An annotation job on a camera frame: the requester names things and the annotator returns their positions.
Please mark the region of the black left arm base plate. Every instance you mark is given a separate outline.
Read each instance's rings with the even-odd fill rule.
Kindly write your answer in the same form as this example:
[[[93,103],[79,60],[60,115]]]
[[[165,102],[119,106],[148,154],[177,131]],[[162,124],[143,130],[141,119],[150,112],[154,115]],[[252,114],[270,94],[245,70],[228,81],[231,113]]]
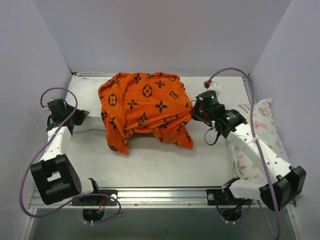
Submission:
[[[81,198],[74,199],[72,206],[116,206],[115,199],[118,198],[118,191],[115,189],[102,189],[99,195],[90,194]]]

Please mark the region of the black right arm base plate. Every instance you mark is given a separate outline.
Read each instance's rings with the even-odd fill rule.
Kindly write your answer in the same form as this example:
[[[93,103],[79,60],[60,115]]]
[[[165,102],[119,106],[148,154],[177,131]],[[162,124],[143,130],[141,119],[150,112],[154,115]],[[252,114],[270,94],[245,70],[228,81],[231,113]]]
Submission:
[[[222,188],[207,189],[206,199],[209,206],[241,206],[251,202],[250,199],[235,198],[229,190]]]

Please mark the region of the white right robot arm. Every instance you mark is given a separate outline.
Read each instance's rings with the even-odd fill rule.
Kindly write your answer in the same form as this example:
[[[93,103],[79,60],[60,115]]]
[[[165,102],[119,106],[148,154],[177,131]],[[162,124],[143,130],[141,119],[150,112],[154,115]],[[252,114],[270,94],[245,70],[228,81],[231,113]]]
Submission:
[[[235,177],[225,183],[222,200],[232,205],[239,199],[263,202],[270,210],[279,211],[296,198],[303,190],[306,171],[294,167],[277,155],[268,145],[253,133],[252,126],[235,109],[226,109],[218,101],[214,90],[208,90],[196,97],[191,110],[196,121],[211,125],[217,136],[237,146],[260,171],[266,181],[245,180]]]

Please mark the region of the orange patterned plush pillowcase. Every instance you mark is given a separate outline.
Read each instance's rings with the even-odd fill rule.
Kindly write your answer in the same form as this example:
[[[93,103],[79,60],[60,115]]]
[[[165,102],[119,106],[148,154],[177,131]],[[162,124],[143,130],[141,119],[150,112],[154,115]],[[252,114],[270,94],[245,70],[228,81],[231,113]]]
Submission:
[[[176,74],[120,72],[98,89],[107,145],[128,154],[134,134],[153,134],[162,143],[192,149],[186,129],[192,119],[192,101]]]

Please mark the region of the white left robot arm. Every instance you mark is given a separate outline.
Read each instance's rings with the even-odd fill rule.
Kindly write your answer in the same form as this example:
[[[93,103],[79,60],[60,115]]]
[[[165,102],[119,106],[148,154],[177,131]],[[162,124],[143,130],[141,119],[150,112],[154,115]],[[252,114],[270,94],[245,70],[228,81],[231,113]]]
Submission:
[[[74,126],[80,126],[89,114],[67,104],[61,98],[47,104],[47,143],[39,162],[33,163],[30,172],[46,205],[83,195],[90,206],[101,201],[101,193],[93,178],[81,179],[67,157]]]

